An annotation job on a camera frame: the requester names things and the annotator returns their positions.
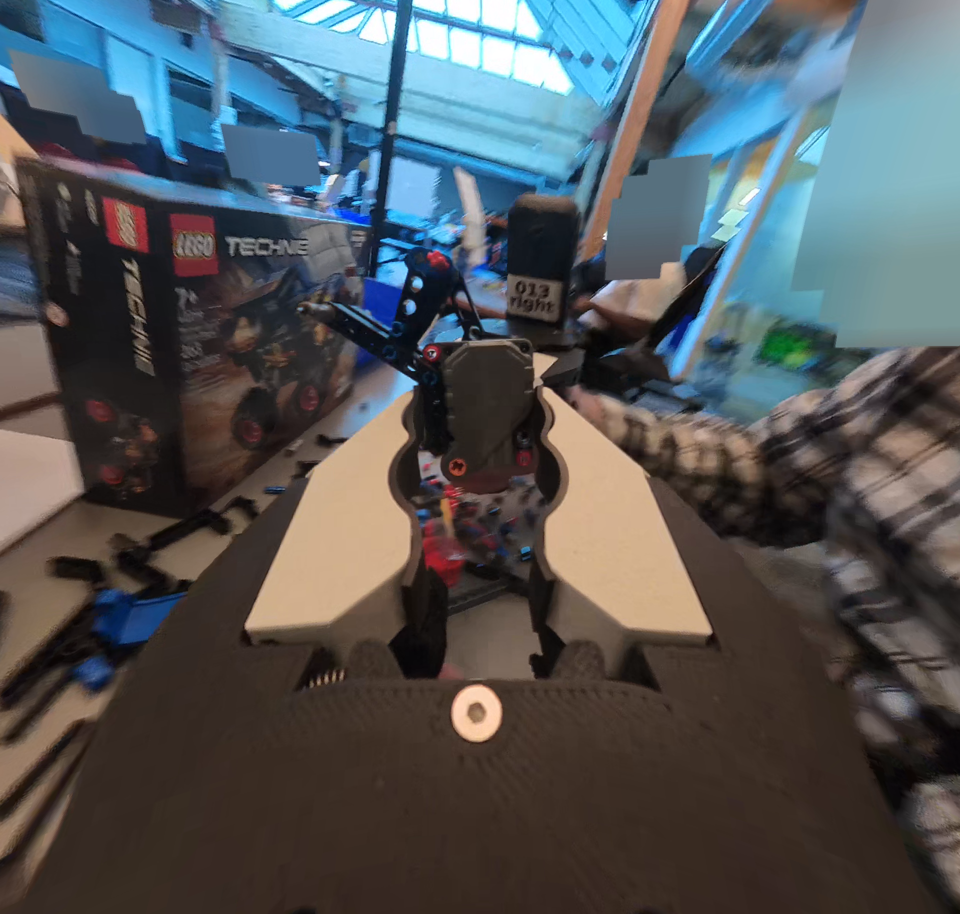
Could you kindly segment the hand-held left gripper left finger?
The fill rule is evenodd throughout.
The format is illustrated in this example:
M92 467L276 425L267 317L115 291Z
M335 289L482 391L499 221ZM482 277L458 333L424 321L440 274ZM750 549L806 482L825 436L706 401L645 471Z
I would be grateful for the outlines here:
M254 644L313 645L345 662L378 642L406 677L440 675L449 589L412 502L421 401L403 393L312 469L246 618Z

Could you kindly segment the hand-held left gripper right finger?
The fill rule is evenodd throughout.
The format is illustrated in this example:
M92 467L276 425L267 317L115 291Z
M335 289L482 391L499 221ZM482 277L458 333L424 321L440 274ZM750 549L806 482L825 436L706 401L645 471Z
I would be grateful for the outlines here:
M531 421L544 503L527 587L534 676L580 645L614 678L655 648L709 648L714 629L644 470L548 388L535 389Z

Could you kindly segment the grey motor toy assembly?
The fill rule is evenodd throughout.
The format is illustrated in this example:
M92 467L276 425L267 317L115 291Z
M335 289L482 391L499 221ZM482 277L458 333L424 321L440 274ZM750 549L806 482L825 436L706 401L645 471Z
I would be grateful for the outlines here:
M445 253L410 249L390 325L339 301L308 300L297 313L330 328L413 380L414 430L442 477L476 495L533 476L539 461L534 350L483 327L461 270Z

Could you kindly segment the grey desk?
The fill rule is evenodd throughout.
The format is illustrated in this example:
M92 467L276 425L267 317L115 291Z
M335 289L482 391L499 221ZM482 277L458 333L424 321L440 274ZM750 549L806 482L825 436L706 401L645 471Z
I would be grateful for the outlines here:
M286 486L298 461L324 459L330 454L315 442L317 433L330 437L356 433L374 416L391 405L411 384L385 366L359 373L346 402L309 431L303 445L292 455L270 459L240 483L237 493L256 502L260 514L252 521L231 512L230 534L217 535L205 529L160 552L162 570L178 579L199 580L211 566L229 555L256 555L269 547L266 519L272 504L286 495L269 496L269 487ZM77 501L2 554L2 592L7 609L2 629L2 676L7 676L24 658L67 620L87 596L81 582L57 579L49 574L48 561L69 555L105 562L109 541L116 533L136 540L157 531L168 520L152 514L126 512ZM454 672L469 678L530 678L529 656L540 649L531 631L526 603L516 595L503 594L484 605L454 616L450 622L448 658ZM90 696L75 685L54 699L30 728L12 744L2 746L1 780L5 793L75 721L102 716L121 679L101 694Z

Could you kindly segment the whiteboard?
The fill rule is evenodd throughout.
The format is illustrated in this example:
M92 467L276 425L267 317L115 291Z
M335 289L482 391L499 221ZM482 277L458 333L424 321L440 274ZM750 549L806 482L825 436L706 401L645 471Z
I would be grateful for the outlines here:
M438 210L442 168L394 156L386 195L386 211L417 221L432 219Z

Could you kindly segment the pile of small toy pins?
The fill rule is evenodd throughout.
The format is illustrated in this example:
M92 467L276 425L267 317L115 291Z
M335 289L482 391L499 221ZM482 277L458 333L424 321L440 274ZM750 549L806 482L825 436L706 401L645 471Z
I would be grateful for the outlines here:
M446 586L450 617L500 597L529 596L534 540L546 513L533 475L477 494L452 485L438 464L422 463L413 503L426 567Z

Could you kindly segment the black office chair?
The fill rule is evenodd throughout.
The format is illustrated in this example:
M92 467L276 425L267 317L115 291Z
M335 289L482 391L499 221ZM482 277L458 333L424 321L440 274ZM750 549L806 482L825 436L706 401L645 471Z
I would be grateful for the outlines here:
M654 353L673 333L688 328L699 315L727 247L727 243L698 246L681 262L681 290L647 335L646 346L649 351Z

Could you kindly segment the black building column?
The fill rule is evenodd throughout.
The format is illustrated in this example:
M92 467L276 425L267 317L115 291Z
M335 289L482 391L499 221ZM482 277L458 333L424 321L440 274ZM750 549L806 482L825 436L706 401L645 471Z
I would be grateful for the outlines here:
M390 49L389 80L385 102L384 123L381 131L380 158L376 194L370 212L371 230L367 274L375 278L378 272L380 243L387 220L387 197L391 167L398 134L402 101L402 87L407 57L407 41L413 16L414 0L397 0L394 13Z

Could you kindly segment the blue toy fender panel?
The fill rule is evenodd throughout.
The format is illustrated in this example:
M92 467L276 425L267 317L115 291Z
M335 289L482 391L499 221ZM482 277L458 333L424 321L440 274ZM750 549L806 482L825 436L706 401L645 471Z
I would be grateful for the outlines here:
M106 589L94 599L91 633L105 649L137 648L185 597L185 591L146 598L120 588Z

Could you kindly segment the stack of green crates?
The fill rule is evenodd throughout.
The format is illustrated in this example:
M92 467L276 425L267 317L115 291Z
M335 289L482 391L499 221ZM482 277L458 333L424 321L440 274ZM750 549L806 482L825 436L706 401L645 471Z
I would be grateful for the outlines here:
M763 334L752 362L786 371L806 371L821 356L822 332L808 324L774 321Z

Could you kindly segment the printed toy set box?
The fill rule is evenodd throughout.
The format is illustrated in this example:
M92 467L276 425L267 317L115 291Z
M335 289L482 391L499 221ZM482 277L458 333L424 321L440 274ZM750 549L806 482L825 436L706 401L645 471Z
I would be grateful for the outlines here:
M352 392L356 345L297 309L362 306L366 224L51 156L15 169L86 501L185 517Z

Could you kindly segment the pile of black toy beams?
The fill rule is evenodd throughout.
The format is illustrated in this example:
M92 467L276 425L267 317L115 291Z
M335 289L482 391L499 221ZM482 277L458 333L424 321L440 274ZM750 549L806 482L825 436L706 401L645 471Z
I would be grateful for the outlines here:
M318 435L316 446L330 452L346 437ZM2 676L2 746L19 740L69 686L96 696L121 682L111 692L102 715L73 722L54 744L9 788L2 793L2 853L10 853L17 839L49 825L66 798L80 758L92 740L104 711L129 676L139 647L106 649L90 633L93 602L108 589L120 589L140 597L159 597L186 592L195 580L179 579L162 569L157 561L162 551L206 529L220 536L231 534L230 513L249 521L259 517L255 500L234 492L213 508L213 513L187 517L184 526L168 518L168 524L135 539L114 534L108 542L106 561L60 555L48 560L49 574L56 579L77 581L86 596L69 617L54 627L31 653L5 677Z

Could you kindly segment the white book stand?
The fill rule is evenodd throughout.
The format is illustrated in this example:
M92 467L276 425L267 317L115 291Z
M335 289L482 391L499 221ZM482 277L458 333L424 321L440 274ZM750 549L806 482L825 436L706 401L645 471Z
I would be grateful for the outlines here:
M1 329L1 550L83 490L49 346L36 321Z

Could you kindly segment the wooden post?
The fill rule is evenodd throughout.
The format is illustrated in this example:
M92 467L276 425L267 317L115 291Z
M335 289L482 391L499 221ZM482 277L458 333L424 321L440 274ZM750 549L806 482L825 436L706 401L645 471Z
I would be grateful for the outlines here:
M646 38L581 238L578 260L589 260L603 248L614 200L619 198L623 182L631 171L689 7L690 0L657 0L651 31Z

